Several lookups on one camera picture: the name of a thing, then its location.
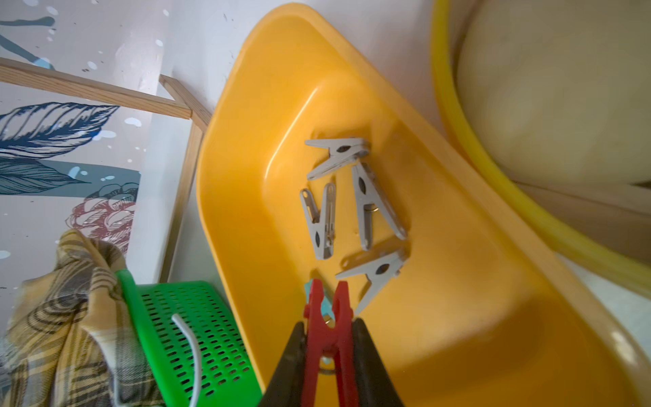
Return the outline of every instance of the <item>light blue clothespin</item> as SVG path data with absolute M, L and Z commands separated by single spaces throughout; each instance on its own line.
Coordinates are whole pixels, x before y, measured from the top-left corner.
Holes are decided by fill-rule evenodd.
M 312 280 L 305 283 L 305 296 L 307 297 L 307 303 L 310 302 L 310 289 L 312 288 Z M 332 301 L 328 298 L 326 294 L 324 300 L 321 302 L 321 315 L 329 316 L 332 320 L 335 320 L 335 313 L 332 311 Z

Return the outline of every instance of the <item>plastic container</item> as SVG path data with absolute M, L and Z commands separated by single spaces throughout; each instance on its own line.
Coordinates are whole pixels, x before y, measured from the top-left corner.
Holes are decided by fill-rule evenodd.
M 118 272 L 124 298 L 154 378 L 168 407 L 187 407 L 193 392 L 190 345 L 172 322 L 178 313 L 202 354 L 198 407 L 257 406 L 262 393 L 228 307 L 204 281 L 136 285 Z
M 432 73 L 441 118 L 452 144 L 488 184 L 556 251 L 590 271 L 651 298 L 651 268 L 595 242 L 522 192 L 488 155 L 465 118 L 452 67 L 477 1 L 437 0 L 432 24 Z
M 327 152 L 365 158 L 408 230 L 373 216 L 361 249 L 351 167 L 312 182 Z M 337 185 L 334 254 L 316 260 L 299 191 Z M 402 273 L 361 313 L 404 404 L 616 406 L 651 402 L 639 347 L 535 232 L 330 24 L 271 11 L 245 41 L 197 167 L 202 224 L 262 388 L 305 306 L 303 286 L 398 247 Z M 347 279 L 351 306 L 367 283 Z M 337 405 L 320 376 L 317 405 Z

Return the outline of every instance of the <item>yellow rim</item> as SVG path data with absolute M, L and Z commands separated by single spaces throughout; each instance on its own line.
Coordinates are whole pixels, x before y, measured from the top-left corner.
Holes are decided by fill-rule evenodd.
M 452 144 L 553 249 L 614 283 L 651 298 L 651 268 L 600 245 L 554 218 L 520 191 L 484 150 L 465 119 L 456 94 L 448 49 L 449 11 L 449 0 L 436 1 L 431 47 L 434 91 Z

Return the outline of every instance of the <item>green plastic basket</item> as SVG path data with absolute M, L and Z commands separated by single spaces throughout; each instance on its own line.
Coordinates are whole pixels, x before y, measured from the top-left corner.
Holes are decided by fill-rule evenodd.
M 178 313 L 201 349 L 203 376 L 198 407 L 257 406 L 262 397 L 233 315 L 204 281 L 136 285 L 118 272 L 124 298 L 154 378 L 168 407 L 187 407 L 194 363 L 190 344 L 172 322 Z

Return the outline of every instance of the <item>red clothespin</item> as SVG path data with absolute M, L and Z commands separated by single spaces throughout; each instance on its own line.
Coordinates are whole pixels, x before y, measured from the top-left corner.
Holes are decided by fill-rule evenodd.
M 314 406 L 319 361 L 322 356 L 335 360 L 339 406 L 358 407 L 359 395 L 353 364 L 353 310 L 348 299 L 348 283 L 341 281 L 335 291 L 332 305 L 336 320 L 334 329 L 326 325 L 321 314 L 323 298 L 323 283 L 315 279 L 310 290 L 310 302 L 305 306 L 303 313 L 307 318 L 307 353 L 301 407 Z

